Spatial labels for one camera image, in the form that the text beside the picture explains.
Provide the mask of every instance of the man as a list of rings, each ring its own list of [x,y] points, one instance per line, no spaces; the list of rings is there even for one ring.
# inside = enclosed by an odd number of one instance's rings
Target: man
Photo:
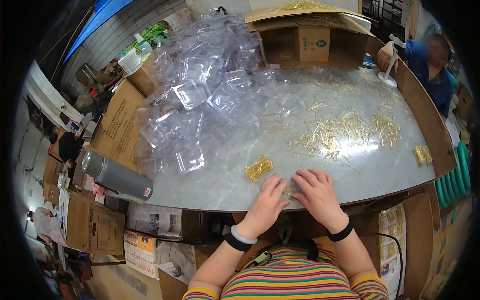
[[[78,158],[84,141],[82,135],[76,135],[73,132],[66,132],[62,135],[59,142],[59,155],[60,158],[67,164],[69,168],[73,167],[73,164]],[[50,135],[50,143],[55,144],[58,140],[58,135],[52,133]]]
[[[425,42],[407,41],[403,60],[408,61],[408,67],[427,93],[432,98],[444,122],[448,118],[450,101],[453,96],[453,82],[446,66],[452,58],[452,52],[447,41],[438,34],[427,37]],[[378,52],[378,64],[382,70],[388,68],[393,56],[393,42],[388,42]]]

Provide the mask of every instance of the floor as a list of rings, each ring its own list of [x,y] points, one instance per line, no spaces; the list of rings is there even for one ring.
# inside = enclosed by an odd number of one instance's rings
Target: floor
[[[97,255],[94,262],[105,263],[112,259]],[[162,300],[160,282],[125,264],[92,266],[93,279],[88,282],[98,300]]]
[[[459,201],[442,211],[442,226],[435,233],[430,274],[447,274],[448,267],[458,259],[467,237],[472,211],[471,199]],[[95,262],[109,262],[111,257],[97,255]],[[96,299],[161,300],[160,282],[126,265],[92,266],[93,279],[88,282]]]

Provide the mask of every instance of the right hand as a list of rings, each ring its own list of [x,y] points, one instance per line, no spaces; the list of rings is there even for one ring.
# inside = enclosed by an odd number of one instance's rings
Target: right hand
[[[393,56],[393,47],[393,42],[388,42],[385,47],[381,48],[380,51],[378,51],[378,67],[382,69],[382,71],[386,71],[388,69],[388,63]],[[398,69],[398,56],[395,60],[393,67],[396,72]]]
[[[316,169],[298,170],[293,180],[305,194],[295,193],[297,199],[310,214],[332,234],[347,227],[349,219],[336,199],[330,175]]]

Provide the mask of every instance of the black wristband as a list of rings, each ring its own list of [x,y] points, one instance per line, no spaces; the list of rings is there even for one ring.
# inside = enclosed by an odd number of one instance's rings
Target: black wristband
[[[225,236],[225,240],[230,246],[237,249],[238,251],[247,252],[252,247],[252,245],[242,243],[241,241],[236,239],[231,233]]]
[[[346,238],[352,232],[352,230],[353,230],[353,225],[350,222],[350,219],[348,219],[348,225],[347,227],[345,227],[344,230],[336,234],[331,234],[327,229],[327,236],[332,242],[341,241],[344,238]]]

